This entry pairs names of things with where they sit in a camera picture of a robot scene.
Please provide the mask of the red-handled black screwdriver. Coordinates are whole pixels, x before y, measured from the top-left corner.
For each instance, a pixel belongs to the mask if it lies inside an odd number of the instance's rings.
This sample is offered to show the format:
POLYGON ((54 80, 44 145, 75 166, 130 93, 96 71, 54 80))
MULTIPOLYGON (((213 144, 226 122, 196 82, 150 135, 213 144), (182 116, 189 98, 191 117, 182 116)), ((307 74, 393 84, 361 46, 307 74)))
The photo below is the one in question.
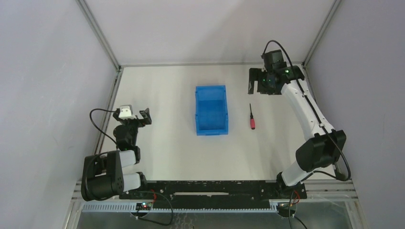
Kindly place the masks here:
POLYGON ((250 109, 250 128, 252 130, 255 130, 256 123, 255 123, 255 120, 254 120, 251 104, 249 104, 249 109, 250 109))

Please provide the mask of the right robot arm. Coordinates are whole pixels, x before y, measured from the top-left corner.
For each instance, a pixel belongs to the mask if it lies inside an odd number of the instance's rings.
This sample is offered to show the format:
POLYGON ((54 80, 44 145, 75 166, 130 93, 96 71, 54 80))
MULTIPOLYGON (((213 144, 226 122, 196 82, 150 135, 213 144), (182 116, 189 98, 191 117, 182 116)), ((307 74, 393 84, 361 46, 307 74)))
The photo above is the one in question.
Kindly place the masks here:
POLYGON ((316 105, 304 74, 298 66, 266 71, 250 68, 248 94, 281 95, 287 99, 302 128, 305 143, 295 152, 295 161, 277 175, 279 193, 292 188, 322 169, 343 159, 346 134, 336 130, 316 105))

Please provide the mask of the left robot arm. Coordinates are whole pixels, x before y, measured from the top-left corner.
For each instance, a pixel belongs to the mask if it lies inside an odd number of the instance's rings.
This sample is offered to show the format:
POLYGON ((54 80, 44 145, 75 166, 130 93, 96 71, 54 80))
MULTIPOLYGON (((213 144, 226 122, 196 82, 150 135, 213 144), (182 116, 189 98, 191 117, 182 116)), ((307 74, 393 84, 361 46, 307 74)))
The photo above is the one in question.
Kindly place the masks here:
POLYGON ((140 162, 136 145, 139 128, 152 123, 149 108, 133 113, 130 105, 122 105, 112 115, 120 124, 113 130, 116 149, 84 160, 81 195, 85 201, 103 201, 130 190, 144 191, 147 180, 142 172, 125 174, 123 169, 140 162))

